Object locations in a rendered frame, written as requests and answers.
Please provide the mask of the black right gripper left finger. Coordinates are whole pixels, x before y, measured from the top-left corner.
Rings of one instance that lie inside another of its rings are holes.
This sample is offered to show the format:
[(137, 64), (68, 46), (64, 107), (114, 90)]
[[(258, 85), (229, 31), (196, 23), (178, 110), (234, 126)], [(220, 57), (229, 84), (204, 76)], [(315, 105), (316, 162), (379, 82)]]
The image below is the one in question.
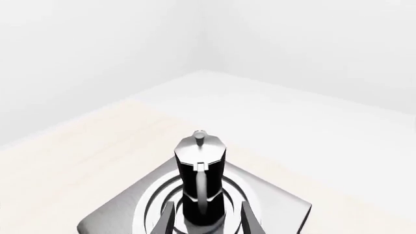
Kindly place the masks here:
[(167, 202), (156, 226), (152, 229), (150, 234), (173, 234), (176, 219), (175, 215), (176, 209), (174, 202)]

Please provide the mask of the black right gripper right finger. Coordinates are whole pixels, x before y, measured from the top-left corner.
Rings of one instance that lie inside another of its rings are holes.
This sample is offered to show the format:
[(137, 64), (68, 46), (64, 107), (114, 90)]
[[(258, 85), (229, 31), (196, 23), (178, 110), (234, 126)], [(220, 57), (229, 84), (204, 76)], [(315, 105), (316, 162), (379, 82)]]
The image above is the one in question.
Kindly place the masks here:
[(247, 201), (242, 202), (240, 215), (244, 234), (266, 234)]

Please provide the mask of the flat stove plate with rings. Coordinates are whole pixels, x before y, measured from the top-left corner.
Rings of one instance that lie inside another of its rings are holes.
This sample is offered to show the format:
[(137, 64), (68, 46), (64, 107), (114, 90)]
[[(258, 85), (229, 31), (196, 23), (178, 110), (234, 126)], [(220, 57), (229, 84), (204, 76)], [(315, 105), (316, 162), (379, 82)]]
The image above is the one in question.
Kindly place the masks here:
[(300, 234), (312, 205), (247, 171), (225, 164), (222, 186), (226, 215), (211, 226), (183, 216), (182, 180), (168, 159), (125, 191), (83, 218), (79, 234), (150, 234), (167, 202), (175, 204), (173, 234), (244, 234), (241, 204), (248, 202), (266, 234)]

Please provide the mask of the silver black moka pot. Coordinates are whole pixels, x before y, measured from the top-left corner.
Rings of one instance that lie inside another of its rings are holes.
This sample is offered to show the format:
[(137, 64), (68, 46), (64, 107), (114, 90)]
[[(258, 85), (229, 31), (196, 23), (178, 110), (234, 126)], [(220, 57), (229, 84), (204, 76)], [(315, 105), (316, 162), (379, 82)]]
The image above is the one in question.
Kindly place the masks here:
[(195, 226), (211, 226), (225, 215), (222, 177), (226, 146), (204, 130), (183, 138), (174, 150), (183, 182), (183, 215)]

